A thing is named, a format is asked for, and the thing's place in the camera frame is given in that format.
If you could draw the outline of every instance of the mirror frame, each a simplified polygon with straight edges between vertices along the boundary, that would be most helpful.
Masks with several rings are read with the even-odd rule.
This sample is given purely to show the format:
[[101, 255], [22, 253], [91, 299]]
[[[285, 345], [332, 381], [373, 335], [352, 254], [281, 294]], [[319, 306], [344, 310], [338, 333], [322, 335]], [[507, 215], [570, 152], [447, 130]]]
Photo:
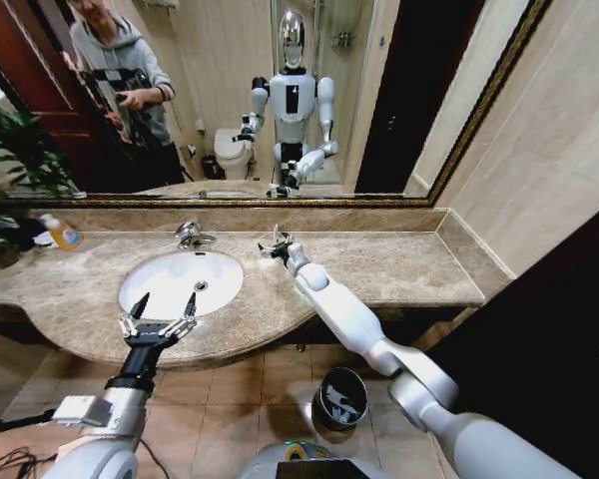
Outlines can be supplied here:
[[[535, 28], [552, 0], [530, 0], [504, 48], [497, 64], [481, 91], [468, 119], [455, 140], [452, 149], [437, 175], [427, 197], [405, 198], [402, 195], [363, 195], [359, 197], [288, 198], [288, 199], [197, 199], [142, 196], [133, 194], [91, 194], [86, 199], [7, 199], [0, 206], [17, 209], [172, 209], [172, 208], [432, 208], [444, 187], [465, 155], [472, 139], [486, 118], [490, 108], [528, 44]], [[0, 71], [0, 87], [9, 99], [16, 99], [17, 92]]]

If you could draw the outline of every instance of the faucet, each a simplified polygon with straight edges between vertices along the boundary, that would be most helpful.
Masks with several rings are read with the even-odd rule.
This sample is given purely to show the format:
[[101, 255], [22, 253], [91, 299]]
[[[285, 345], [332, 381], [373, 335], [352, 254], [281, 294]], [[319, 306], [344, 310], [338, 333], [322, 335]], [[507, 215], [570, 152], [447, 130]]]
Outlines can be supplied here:
[[175, 238], [180, 242], [179, 249], [189, 249], [191, 244], [211, 244], [217, 239], [211, 235], [200, 233], [200, 227], [194, 222], [186, 222], [178, 228]]

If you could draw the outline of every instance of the marble countertop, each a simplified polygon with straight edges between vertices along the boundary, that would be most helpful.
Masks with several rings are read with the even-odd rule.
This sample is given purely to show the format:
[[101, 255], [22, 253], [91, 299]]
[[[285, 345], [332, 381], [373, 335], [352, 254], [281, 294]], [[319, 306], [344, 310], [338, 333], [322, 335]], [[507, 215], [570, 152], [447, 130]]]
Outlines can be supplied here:
[[[261, 258], [257, 243], [271, 233], [214, 234], [196, 250], [234, 257], [244, 284], [227, 306], [198, 317], [198, 325], [167, 349], [161, 366], [210, 367], [247, 354], [314, 315], [286, 269]], [[481, 305], [484, 296], [435, 233], [295, 233], [313, 262], [371, 306]], [[27, 254], [0, 271], [0, 304], [21, 306], [60, 347], [87, 359], [122, 363], [128, 347], [118, 318], [118, 288], [143, 261], [176, 250], [172, 234], [86, 233], [73, 251]]]
[[[136, 195], [189, 198], [206, 192], [208, 198], [266, 198], [270, 183], [252, 180], [202, 180], [138, 192]], [[293, 192], [296, 198], [343, 196], [341, 185], [303, 184]]]

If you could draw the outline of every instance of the black trash can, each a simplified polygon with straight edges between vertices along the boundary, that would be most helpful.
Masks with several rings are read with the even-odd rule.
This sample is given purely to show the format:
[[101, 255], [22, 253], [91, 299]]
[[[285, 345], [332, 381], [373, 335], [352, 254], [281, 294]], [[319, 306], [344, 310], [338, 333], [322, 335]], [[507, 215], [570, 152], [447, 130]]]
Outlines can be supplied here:
[[209, 180], [223, 180], [225, 178], [224, 170], [213, 155], [203, 157], [201, 163], [204, 176]]
[[354, 426], [367, 410], [366, 387], [347, 367], [331, 369], [312, 399], [312, 417], [333, 431]]

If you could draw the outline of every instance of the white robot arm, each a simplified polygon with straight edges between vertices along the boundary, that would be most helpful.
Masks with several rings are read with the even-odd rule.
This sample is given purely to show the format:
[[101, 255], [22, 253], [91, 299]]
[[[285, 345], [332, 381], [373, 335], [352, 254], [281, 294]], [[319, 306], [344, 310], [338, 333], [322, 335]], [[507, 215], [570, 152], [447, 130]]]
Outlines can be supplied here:
[[319, 109], [319, 127], [321, 128], [323, 143], [315, 150], [305, 154], [295, 164], [295, 169], [289, 173], [285, 181], [285, 187], [297, 188], [301, 185], [309, 173], [321, 168], [323, 161], [335, 155], [339, 149], [337, 141], [330, 134], [332, 132], [332, 102], [335, 95], [335, 85], [331, 78], [324, 77], [317, 83], [317, 107]]
[[248, 140], [254, 142], [258, 131], [264, 124], [264, 110], [269, 101], [270, 88], [264, 77], [253, 78], [251, 87], [251, 112], [242, 116], [242, 131], [233, 141]]
[[310, 262], [300, 244], [277, 227], [267, 257], [281, 257], [298, 289], [349, 350], [361, 354], [384, 375], [397, 373], [388, 392], [408, 420], [438, 439], [460, 477], [576, 478], [575, 474], [501, 424], [479, 414], [449, 411], [458, 398], [455, 382], [418, 349], [387, 339], [377, 317], [346, 286], [319, 264]]
[[135, 450], [144, 431], [146, 403], [160, 354], [177, 344], [196, 325], [196, 294], [183, 316], [169, 323], [137, 323], [149, 301], [138, 301], [120, 318], [120, 328], [131, 350], [120, 372], [109, 379], [102, 398], [68, 396], [53, 416], [66, 425], [86, 425], [76, 447], [59, 459], [44, 479], [135, 479]]

